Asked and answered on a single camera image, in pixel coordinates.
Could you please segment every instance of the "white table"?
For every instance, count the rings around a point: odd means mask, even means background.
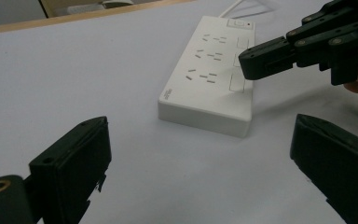
[[[229,17],[285,35],[324,0],[245,2]],[[343,224],[289,158],[296,114],[358,135],[358,95],[316,66],[255,82],[246,138],[158,119],[157,100],[201,16],[232,1],[198,0],[0,34],[0,175],[79,122],[105,115],[113,160],[81,223]]]

